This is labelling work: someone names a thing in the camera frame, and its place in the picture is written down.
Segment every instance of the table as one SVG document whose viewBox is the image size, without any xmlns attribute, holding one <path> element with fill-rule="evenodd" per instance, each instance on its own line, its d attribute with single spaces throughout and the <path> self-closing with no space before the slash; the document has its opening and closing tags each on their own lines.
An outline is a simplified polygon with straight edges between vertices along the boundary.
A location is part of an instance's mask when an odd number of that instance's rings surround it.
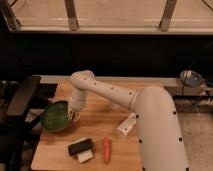
<svg viewBox="0 0 213 171">
<path fill-rule="evenodd" d="M 113 84 L 133 89 L 149 85 L 135 82 L 113 82 Z M 71 91 L 72 85 L 69 81 L 59 82 L 54 101 L 69 99 Z M 59 133 L 42 130 L 32 161 L 32 170 L 141 171 L 136 128 L 134 127 L 126 137 L 117 130 L 130 111 L 92 92 L 88 93 L 86 102 L 86 107 L 75 124 Z M 67 147 L 82 137 L 92 139 L 94 158 L 80 164 L 77 158 L 69 156 Z M 104 164 L 102 159 L 104 137 L 111 140 L 111 158 L 108 164 Z"/>
</svg>

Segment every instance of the bowl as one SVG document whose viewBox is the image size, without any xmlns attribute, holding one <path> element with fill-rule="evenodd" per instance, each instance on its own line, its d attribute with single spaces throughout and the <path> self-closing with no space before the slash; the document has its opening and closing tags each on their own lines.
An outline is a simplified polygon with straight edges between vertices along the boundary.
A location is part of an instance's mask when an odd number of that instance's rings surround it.
<svg viewBox="0 0 213 171">
<path fill-rule="evenodd" d="M 50 132 L 59 132 L 69 126 L 68 102 L 57 101 L 50 104 L 41 115 L 41 125 Z"/>
</svg>

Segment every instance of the carrot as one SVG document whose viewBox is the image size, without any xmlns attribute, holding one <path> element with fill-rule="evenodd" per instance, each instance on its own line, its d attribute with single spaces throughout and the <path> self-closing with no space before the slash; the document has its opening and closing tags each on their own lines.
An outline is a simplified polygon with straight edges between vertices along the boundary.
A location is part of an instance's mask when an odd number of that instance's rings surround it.
<svg viewBox="0 0 213 171">
<path fill-rule="evenodd" d="M 104 163 L 108 163 L 109 162 L 109 158 L 110 158 L 110 140 L 109 138 L 105 137 L 103 139 L 103 160 Z"/>
</svg>

